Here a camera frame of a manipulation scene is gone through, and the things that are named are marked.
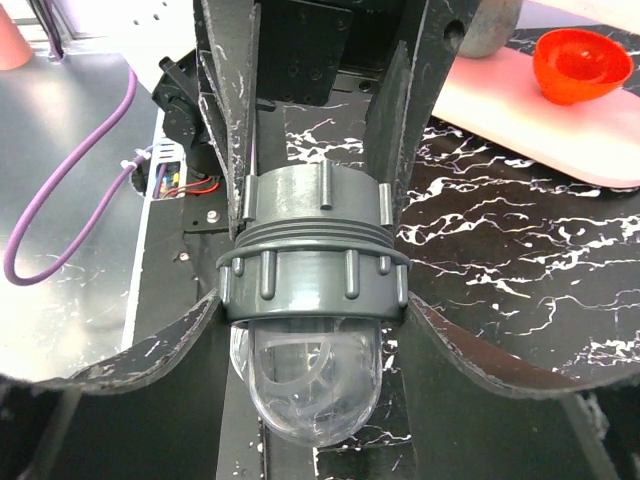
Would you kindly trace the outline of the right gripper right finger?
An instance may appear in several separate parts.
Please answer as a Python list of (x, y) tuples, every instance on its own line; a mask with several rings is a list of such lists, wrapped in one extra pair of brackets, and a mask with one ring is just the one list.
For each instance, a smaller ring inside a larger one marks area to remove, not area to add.
[(417, 478), (638, 478), (637, 369), (564, 376), (475, 337), (415, 294), (398, 341)]

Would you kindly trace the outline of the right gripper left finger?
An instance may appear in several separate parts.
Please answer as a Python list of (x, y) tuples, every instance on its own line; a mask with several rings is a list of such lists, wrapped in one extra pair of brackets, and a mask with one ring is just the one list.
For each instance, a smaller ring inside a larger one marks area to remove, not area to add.
[(213, 479), (230, 325), (211, 291), (70, 378), (1, 377), (4, 479)]

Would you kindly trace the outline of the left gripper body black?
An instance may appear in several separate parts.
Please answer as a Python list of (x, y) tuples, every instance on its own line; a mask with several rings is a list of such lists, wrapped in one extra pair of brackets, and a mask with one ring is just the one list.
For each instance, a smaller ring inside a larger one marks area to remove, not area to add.
[(335, 91), (375, 95), (427, 1), (258, 1), (257, 96), (324, 106)]

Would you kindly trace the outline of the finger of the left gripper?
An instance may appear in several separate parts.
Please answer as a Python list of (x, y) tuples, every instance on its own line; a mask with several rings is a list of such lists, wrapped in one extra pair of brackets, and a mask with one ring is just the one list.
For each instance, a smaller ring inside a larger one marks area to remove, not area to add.
[(406, 206), (416, 152), (478, 1), (408, 1), (392, 56), (366, 115), (367, 174), (379, 184), (383, 225)]
[(253, 1), (195, 1), (199, 106), (226, 180), (231, 238), (245, 227), (261, 6)]

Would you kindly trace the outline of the clear elbow pipe fitting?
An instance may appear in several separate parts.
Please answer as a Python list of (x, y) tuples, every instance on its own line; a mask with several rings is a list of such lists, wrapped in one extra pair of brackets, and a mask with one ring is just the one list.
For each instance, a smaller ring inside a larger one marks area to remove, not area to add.
[(237, 323), (230, 359), (272, 433), (328, 447), (358, 432), (378, 403), (382, 327), (348, 317)]

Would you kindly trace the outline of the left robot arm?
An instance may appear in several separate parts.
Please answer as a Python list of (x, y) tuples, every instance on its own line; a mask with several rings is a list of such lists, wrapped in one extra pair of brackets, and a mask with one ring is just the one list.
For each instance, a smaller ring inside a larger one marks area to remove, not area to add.
[[(414, 156), (475, 1), (144, 1), (117, 37), (240, 245), (393, 244)], [(364, 91), (363, 170), (291, 165), (286, 106)]]

